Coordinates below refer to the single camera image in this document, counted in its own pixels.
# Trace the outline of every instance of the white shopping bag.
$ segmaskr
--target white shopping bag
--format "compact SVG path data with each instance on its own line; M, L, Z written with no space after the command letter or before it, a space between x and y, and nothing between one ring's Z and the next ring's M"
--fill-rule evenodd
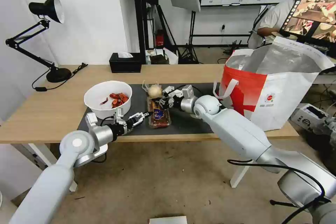
M319 72L333 66L315 48L277 37L269 46L234 51L214 95L264 131L280 129Z

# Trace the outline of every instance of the table leg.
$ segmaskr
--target table leg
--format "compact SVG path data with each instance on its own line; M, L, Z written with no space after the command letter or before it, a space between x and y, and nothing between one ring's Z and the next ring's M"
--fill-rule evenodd
M247 172L249 168L250 166L238 166L238 169L236 170L236 172L234 173L234 175L232 176L230 180L230 184L232 188L237 187L237 185L239 184L241 179L244 177L245 173Z
M29 146L42 159L42 161L45 162L47 166L51 166L57 162L57 158L53 155L53 153L49 150L49 148L45 144L31 143L29 144ZM76 191L76 189L77 189L77 183L73 181L69 190Z

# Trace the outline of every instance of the desk lamp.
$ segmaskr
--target desk lamp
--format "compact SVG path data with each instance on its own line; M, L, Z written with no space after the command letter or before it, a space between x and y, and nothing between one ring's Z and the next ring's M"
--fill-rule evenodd
M64 23L64 12L60 0L46 0L44 3L31 2L28 7L31 13L37 15L41 19L40 22L19 33L15 37L7 39L6 45L48 67L50 69L47 74L47 80L49 82L56 83L68 80L71 77L71 71L69 69L58 68L55 66L54 62L38 57L20 47L20 44L23 42L35 37L37 34L40 34L49 28L50 20L46 19L46 16L58 23ZM23 36L25 33L40 25L43 26L41 30L35 32L34 34Z

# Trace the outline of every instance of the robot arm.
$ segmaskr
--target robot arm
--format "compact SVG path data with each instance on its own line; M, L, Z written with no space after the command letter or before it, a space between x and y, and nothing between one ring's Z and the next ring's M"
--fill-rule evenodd
M56 164L47 167L30 189L10 224L46 224L69 191L74 180L74 167L84 165L103 155L107 144L141 124L151 113L136 113L127 121L122 120L122 110L118 109L113 123L97 126L97 117L88 113L85 117L89 132L73 131L61 141L61 156Z
M325 198L330 200L336 194L336 177L330 172L296 151L278 149L268 141L265 133L247 118L235 110L224 108L217 98L209 95L193 97L191 85L182 90L189 90L184 98L181 93L168 87L163 90L164 98L159 103L163 107L175 107L194 114L207 123L212 131L241 156L254 160L257 164L292 167L317 179L325 190ZM279 173L280 168L263 167L267 171ZM278 182L280 190L297 207L303 207L321 195L320 186L309 177L289 170ZM336 205L318 202L310 207L314 224L336 222Z

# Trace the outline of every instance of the screen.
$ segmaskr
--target screen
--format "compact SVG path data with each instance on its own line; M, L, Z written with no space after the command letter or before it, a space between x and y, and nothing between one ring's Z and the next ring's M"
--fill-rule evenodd
M296 0L280 33L321 46L336 42L336 0Z

